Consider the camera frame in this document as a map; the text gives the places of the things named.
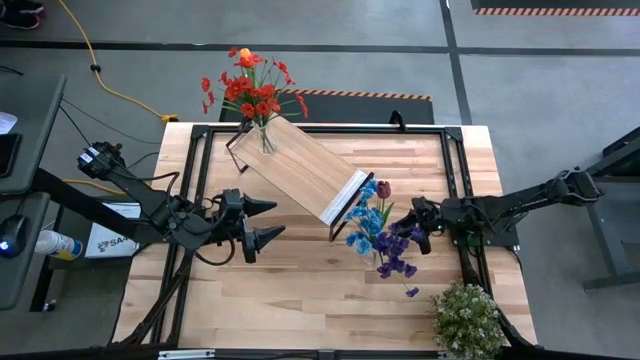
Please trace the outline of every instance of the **white flowers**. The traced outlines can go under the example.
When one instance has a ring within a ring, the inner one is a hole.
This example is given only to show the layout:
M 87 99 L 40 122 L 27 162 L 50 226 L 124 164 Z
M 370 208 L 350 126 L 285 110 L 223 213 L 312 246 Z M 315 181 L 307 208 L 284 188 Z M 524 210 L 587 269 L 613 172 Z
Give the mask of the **white flowers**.
M 475 285 L 452 285 L 432 298 L 435 341 L 459 359 L 493 359 L 502 344 L 495 302 Z

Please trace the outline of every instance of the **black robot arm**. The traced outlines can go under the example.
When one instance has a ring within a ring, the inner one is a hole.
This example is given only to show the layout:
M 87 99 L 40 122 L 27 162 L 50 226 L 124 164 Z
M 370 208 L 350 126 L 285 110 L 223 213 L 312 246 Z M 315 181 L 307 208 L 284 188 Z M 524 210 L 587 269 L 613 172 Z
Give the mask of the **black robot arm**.
M 219 208 L 210 218 L 205 218 L 203 208 L 196 208 L 184 197 L 171 196 L 171 185 L 179 173 L 138 178 L 125 167 L 120 148 L 119 144 L 114 146 L 108 142 L 96 142 L 80 155 L 78 168 L 91 178 L 112 182 L 140 204 L 146 221 L 122 235 L 139 241 L 146 237 L 135 236 L 135 233 L 151 228 L 160 233 L 160 241 L 180 244 L 187 252 L 195 252 L 203 245 L 237 239 L 242 243 L 245 261 L 254 263 L 256 253 L 285 229 L 284 226 L 277 226 L 249 231 L 247 218 L 268 211 L 277 204 L 241 196 L 238 189 L 223 190 L 214 196 L 213 201 L 219 204 Z M 172 177 L 167 191 L 154 190 L 144 182 L 165 177 Z

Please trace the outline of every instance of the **red flower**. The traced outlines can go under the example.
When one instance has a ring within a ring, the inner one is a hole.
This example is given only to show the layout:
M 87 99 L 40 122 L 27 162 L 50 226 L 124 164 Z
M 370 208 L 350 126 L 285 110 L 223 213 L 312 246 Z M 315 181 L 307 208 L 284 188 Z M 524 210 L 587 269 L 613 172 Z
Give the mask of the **red flower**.
M 271 107 L 266 102 L 262 101 L 256 105 L 256 113 L 262 116 L 269 116 L 271 113 Z
M 302 98 L 302 96 L 296 94 L 296 100 L 298 100 L 298 102 L 300 103 L 300 108 L 302 109 L 302 114 L 304 115 L 304 118 L 308 119 L 309 108 L 307 107 L 307 104 L 304 103 L 304 99 Z
M 278 104 L 278 100 L 275 98 L 269 98 L 267 99 L 267 104 L 269 105 L 269 107 L 271 108 L 271 110 L 273 111 L 280 111 L 280 104 Z
M 296 83 L 291 79 L 291 76 L 289 76 L 289 73 L 285 73 L 284 74 L 284 81 L 287 83 L 287 85 L 295 85 Z
M 285 74 L 288 74 L 288 73 L 289 73 L 289 70 L 287 70 L 287 65 L 286 65 L 285 63 L 283 63 L 283 62 L 279 62 L 279 61 L 274 61 L 273 63 L 274 63 L 274 64 L 278 67 L 278 69 L 279 69 L 280 71 L 282 71 L 283 73 L 285 73 Z
M 391 196 L 391 185 L 388 181 L 379 181 L 376 193 L 380 199 L 387 199 Z
M 234 66 L 242 66 L 245 69 L 250 69 L 256 66 L 256 62 L 253 60 L 252 56 L 241 57 L 240 61 L 233 64 Z
M 223 72 L 222 75 L 220 75 L 220 80 L 218 80 L 219 82 L 229 86 L 229 84 L 231 83 L 231 79 L 229 79 L 227 77 L 227 72 Z
M 251 79 L 247 77 L 240 77 L 235 80 L 236 86 L 238 86 L 241 90 L 249 90 L 253 88 L 253 84 L 251 83 Z
M 256 64 L 261 62 L 267 62 L 266 59 L 261 58 L 260 55 L 258 54 L 251 54 L 251 61 L 253 61 Z
M 244 116 L 250 119 L 253 117 L 255 111 L 256 109 L 251 104 L 242 104 L 242 106 L 240 107 L 240 112 L 242 112 Z
M 203 92 L 207 92 L 209 90 L 211 90 L 211 80 L 209 80 L 209 78 L 202 78 L 202 81 L 200 82 L 200 85 L 202 85 L 202 91 Z
M 276 87 L 271 84 L 267 84 L 262 88 L 260 88 L 260 95 L 258 96 L 260 96 L 263 99 L 268 99 L 268 98 L 272 98 L 275 93 L 276 93 Z

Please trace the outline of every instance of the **potted plant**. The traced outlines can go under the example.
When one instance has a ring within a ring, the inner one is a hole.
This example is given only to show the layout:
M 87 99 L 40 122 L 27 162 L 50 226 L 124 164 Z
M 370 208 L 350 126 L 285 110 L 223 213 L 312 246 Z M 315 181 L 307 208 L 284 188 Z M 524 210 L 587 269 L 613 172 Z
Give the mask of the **potted plant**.
M 259 131 L 260 151 L 271 155 L 277 150 L 274 140 L 269 136 L 268 124 L 276 116 L 298 115 L 300 113 L 278 114 L 283 105 L 292 102 L 300 104 L 301 113 L 305 118 L 309 116 L 309 110 L 302 96 L 296 94 L 296 99 L 280 102 L 280 95 L 288 86 L 295 85 L 287 65 L 273 59 L 269 62 L 258 54 L 252 54 L 249 49 L 238 51 L 231 48 L 229 57 L 237 57 L 233 64 L 240 70 L 238 76 L 229 76 L 223 72 L 218 82 L 225 88 L 218 88 L 224 93 L 222 107 L 242 113 L 249 119 Z M 209 108 L 218 100 L 213 93 L 211 80 L 202 78 L 202 91 L 207 95 L 207 100 L 202 101 L 202 109 L 206 114 Z
M 431 301 L 434 340 L 459 359 L 493 359 L 503 335 L 495 301 L 477 285 L 453 284 Z

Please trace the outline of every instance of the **concrete floor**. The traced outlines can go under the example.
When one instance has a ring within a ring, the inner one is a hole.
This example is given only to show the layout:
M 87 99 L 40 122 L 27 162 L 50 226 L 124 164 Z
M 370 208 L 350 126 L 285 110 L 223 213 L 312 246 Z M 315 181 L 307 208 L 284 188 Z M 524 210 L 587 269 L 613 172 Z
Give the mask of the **concrete floor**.
M 57 2 L 33 32 L 0 29 L 3 39 L 79 40 Z M 437 0 L 69 0 L 94 41 L 219 44 L 446 46 Z M 468 1 L 450 1 L 458 46 L 519 48 L 640 47 L 640 19 L 624 17 L 476 16 Z M 449 55 L 283 52 L 300 87 L 433 96 L 437 124 L 460 124 Z M 183 121 L 201 113 L 199 79 L 227 70 L 224 52 L 98 51 L 105 81 Z M 149 113 L 102 91 L 85 50 L 0 48 L 0 64 L 28 75 L 65 73 L 65 97 L 112 126 L 151 142 L 163 125 Z M 640 57 L 460 57 L 474 124 L 490 127 L 505 191 L 587 165 L 599 151 L 640 125 Z M 11 76 L 0 73 L 0 76 Z M 124 144 L 127 160 L 158 149 L 120 136 L 73 109 L 90 140 Z M 43 167 L 61 178 L 84 178 L 75 167 L 82 138 L 60 115 Z M 137 169 L 153 172 L 154 160 Z M 83 188 L 92 195 L 97 190 Z M 640 354 L 640 286 L 585 293 L 582 282 L 606 273 L 586 211 L 556 206 L 518 226 L 527 293 L 539 343 L 549 349 L 625 356 Z M 0 353 L 105 344 L 111 335 L 127 269 L 57 274 L 50 314 L 26 313 L 35 261 L 20 305 L 0 313 Z

